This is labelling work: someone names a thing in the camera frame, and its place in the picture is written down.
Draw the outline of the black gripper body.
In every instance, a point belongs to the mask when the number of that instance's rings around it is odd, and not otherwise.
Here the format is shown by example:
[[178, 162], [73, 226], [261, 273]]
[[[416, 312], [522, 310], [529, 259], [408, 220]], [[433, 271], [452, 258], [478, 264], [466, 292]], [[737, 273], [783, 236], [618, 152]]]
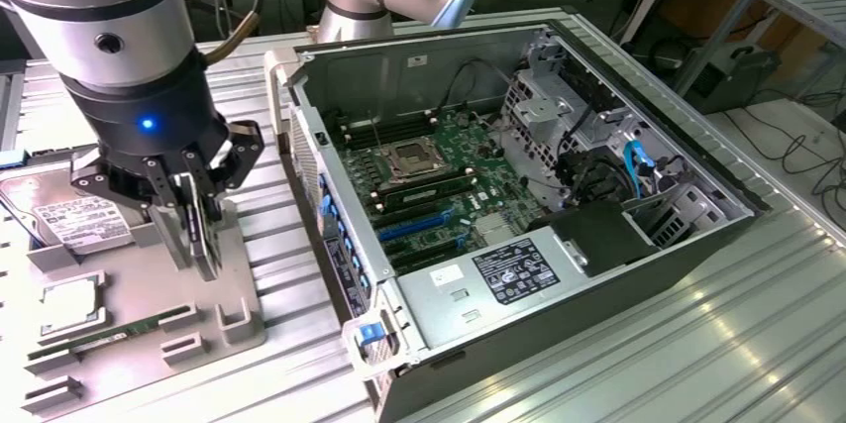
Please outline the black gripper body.
[[205, 55], [191, 51], [174, 71], [135, 86], [95, 88], [63, 77], [111, 164], [141, 168], [142, 159], [159, 158], [181, 168], [186, 149], [214, 158], [229, 128], [214, 108], [206, 69]]

